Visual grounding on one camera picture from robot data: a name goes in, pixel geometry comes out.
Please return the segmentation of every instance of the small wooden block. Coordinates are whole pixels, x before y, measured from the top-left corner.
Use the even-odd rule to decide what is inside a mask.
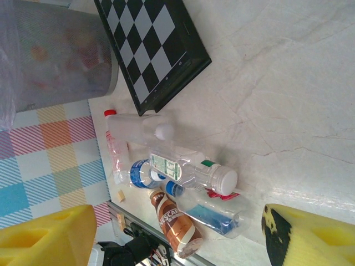
[[[122,190],[117,192],[117,199],[118,199],[119,202],[122,202],[122,201],[124,201],[126,199],[126,197],[124,196]]]
[[[123,229],[126,228],[126,220],[124,215],[122,213],[117,213],[117,220],[120,230],[123,231]]]

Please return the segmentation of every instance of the bottle cap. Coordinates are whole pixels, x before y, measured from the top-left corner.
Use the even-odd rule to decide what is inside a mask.
[[[104,111],[104,116],[105,117],[107,117],[109,115],[116,115],[116,114],[117,114],[117,112],[116,112],[115,109],[108,109],[108,110]]]
[[[228,166],[219,166],[212,177],[212,190],[222,196],[230,195],[238,182],[238,174]]]
[[[156,126],[155,136],[159,140],[171,140],[174,137],[174,127],[168,123],[162,123]]]
[[[166,189],[166,193],[168,193],[169,195],[171,195],[173,197],[180,196],[184,192],[184,188],[181,187],[180,185],[174,183],[173,181],[169,181],[166,184],[165,189]]]
[[[152,190],[148,190],[148,196],[151,199],[155,194],[163,192],[160,188],[153,188]]]
[[[158,174],[157,172],[155,172],[153,170],[150,170],[150,177],[154,181],[162,181],[162,180],[166,179],[165,176],[162,176],[162,175]]]

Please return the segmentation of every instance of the plastic bottle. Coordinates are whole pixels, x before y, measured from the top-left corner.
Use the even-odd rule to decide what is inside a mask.
[[[106,120],[108,120],[111,116],[116,115],[116,110],[109,109],[104,112],[104,116]],[[120,171],[129,170],[130,163],[129,163],[129,151],[128,151],[128,144],[126,141],[120,138],[114,138],[111,135],[111,132],[108,128],[108,124],[106,124],[106,141],[107,147],[109,150],[109,154],[111,157],[112,163],[112,173],[116,183],[119,183],[122,177],[120,176]]]
[[[162,115],[112,115],[108,125],[114,138],[149,147],[174,136],[172,124]]]
[[[191,219],[180,212],[162,190],[149,191],[149,198],[158,215],[159,226],[177,255],[185,259],[197,252],[203,239]]]
[[[238,193],[222,196],[212,190],[185,189],[173,181],[166,184],[166,192],[181,212],[224,237],[235,238],[250,226],[250,203]]]
[[[157,188],[165,177],[153,171],[149,160],[135,162],[130,171],[122,171],[123,183],[138,188]]]
[[[155,171],[183,187],[210,188],[227,196],[237,185],[236,171],[208,160],[202,152],[158,146],[151,149],[149,159]]]

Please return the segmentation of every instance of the nescafe bottle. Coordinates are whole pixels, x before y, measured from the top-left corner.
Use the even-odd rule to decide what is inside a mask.
[[[192,220],[180,212],[162,190],[149,191],[149,198],[155,207],[160,228],[177,255],[185,259],[197,252],[203,239]]]

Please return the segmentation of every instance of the white table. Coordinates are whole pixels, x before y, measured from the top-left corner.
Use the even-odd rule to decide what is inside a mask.
[[[265,203],[355,223],[353,2],[184,2],[213,62],[160,113],[174,119],[179,141],[237,169],[237,187],[256,206],[234,240],[204,231],[199,254],[216,265],[270,265]],[[121,73],[113,95],[89,102],[112,200],[158,228],[146,192],[122,187],[118,203],[110,176],[103,111],[136,113]]]

